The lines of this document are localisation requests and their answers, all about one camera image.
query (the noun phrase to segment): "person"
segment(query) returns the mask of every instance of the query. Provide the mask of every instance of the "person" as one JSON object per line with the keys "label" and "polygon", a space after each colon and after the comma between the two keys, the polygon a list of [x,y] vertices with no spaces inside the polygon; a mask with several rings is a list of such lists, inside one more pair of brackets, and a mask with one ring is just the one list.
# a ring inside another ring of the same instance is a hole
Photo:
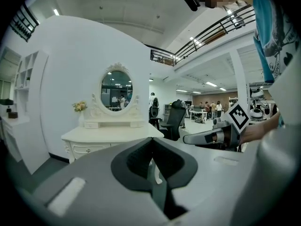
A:
{"label": "person", "polygon": [[[184,101],[181,101],[181,106],[182,106],[183,108],[185,108],[185,110],[186,110],[186,103],[185,103]],[[186,129],[186,127],[185,127],[185,114],[184,114],[184,116],[183,116],[183,118],[182,118],[182,121],[181,121],[181,123],[180,123],[180,125],[182,125],[181,129]]]}
{"label": "person", "polygon": [[[210,8],[222,7],[235,1],[238,0],[200,0]],[[251,4],[254,8],[257,27],[254,43],[259,53],[264,80],[267,83],[273,83],[281,76],[296,53],[300,52],[299,35],[291,17],[289,18],[274,0],[242,1]],[[290,12],[289,6],[285,5],[285,8],[287,12]],[[265,134],[282,125],[284,121],[280,112],[277,112],[269,120],[247,126],[241,135],[240,144],[260,140]]]}
{"label": "person", "polygon": [[210,112],[210,105],[209,105],[209,103],[207,101],[205,102],[205,109],[206,109],[206,112],[207,112],[206,118],[208,120],[209,112]]}
{"label": "person", "polygon": [[211,112],[212,112],[212,120],[216,118],[216,104],[214,102],[211,103]]}
{"label": "person", "polygon": [[121,95],[121,98],[118,99],[118,101],[120,102],[120,108],[123,110],[125,108],[126,99]]}
{"label": "person", "polygon": [[158,101],[158,98],[155,97],[155,93],[152,92],[152,93],[150,94],[150,99],[149,99],[149,118],[152,118],[152,117],[153,117],[152,114],[151,114],[151,109],[152,109],[152,107],[153,107],[154,101],[156,101],[156,107],[159,108],[159,101]]}
{"label": "person", "polygon": [[217,105],[216,105],[216,110],[217,110],[217,118],[220,118],[220,116],[222,115],[222,105],[221,105],[221,102],[218,101],[217,102]]}
{"label": "person", "polygon": [[125,107],[131,102],[132,96],[133,96],[133,85],[132,85],[132,91],[127,94]]}

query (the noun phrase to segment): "printed shirt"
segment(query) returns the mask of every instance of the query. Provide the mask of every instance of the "printed shirt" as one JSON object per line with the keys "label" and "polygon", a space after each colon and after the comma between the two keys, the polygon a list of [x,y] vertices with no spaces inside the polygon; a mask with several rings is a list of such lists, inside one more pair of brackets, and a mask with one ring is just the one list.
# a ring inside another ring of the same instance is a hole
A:
{"label": "printed shirt", "polygon": [[300,38],[280,5],[273,0],[253,0],[256,15],[254,42],[261,60],[264,81],[273,83],[293,59]]}

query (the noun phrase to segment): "drawer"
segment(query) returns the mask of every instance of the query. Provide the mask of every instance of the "drawer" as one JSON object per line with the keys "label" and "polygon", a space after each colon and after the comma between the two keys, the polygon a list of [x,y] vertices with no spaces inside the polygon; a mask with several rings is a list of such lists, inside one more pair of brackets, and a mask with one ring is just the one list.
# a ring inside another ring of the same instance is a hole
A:
{"label": "drawer", "polygon": [[103,150],[103,149],[108,148],[110,146],[111,146],[110,144],[93,144],[93,145],[89,145],[89,144],[79,144],[79,143],[71,142],[71,148],[72,148],[72,150],[74,152],[74,156],[76,158],[78,158],[76,155],[83,156],[83,155],[88,154],[88,153]]}

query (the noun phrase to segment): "white desk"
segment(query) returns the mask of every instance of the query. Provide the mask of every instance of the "white desk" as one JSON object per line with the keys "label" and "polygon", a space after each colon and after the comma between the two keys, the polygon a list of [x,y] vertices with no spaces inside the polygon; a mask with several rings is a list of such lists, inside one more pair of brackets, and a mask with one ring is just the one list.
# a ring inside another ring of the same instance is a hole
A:
{"label": "white desk", "polygon": [[79,157],[125,142],[147,137],[163,138],[164,135],[151,124],[139,128],[130,127],[102,127],[86,129],[77,127],[62,135],[66,152],[69,153],[69,162]]}
{"label": "white desk", "polygon": [[119,111],[120,111],[120,110],[121,110],[121,107],[109,107],[108,109],[109,109],[110,111],[111,111],[111,110],[119,110]]}
{"label": "white desk", "polygon": [[202,114],[202,120],[204,119],[204,116],[207,114],[207,112],[205,112],[205,111],[189,111],[189,112],[190,112],[190,119],[191,119],[192,113]]}

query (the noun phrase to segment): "metal railing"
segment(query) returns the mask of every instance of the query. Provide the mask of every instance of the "metal railing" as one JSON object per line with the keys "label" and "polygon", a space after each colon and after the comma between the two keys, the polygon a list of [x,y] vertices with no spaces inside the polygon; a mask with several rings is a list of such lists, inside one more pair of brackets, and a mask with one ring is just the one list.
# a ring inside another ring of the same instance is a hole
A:
{"label": "metal railing", "polygon": [[150,60],[162,63],[165,65],[175,66],[176,56],[174,53],[171,53],[167,50],[157,48],[151,45],[147,45],[147,47],[151,48],[150,52]]}
{"label": "metal railing", "polygon": [[215,22],[197,36],[191,37],[190,41],[180,48],[176,53],[146,45],[151,48],[150,60],[175,66],[192,53],[197,52],[203,46],[212,43],[229,32],[237,30],[254,21],[255,13],[252,6],[244,6],[238,10],[232,11],[231,14]]}
{"label": "metal railing", "polygon": [[9,26],[26,42],[31,37],[34,29],[39,25],[25,3],[17,11]]}
{"label": "metal railing", "polygon": [[231,14],[206,28],[197,36],[191,37],[190,41],[175,53],[175,57],[178,58],[175,60],[175,64],[182,59],[186,59],[192,53],[197,52],[203,46],[254,21],[255,13],[251,5],[233,11]]}

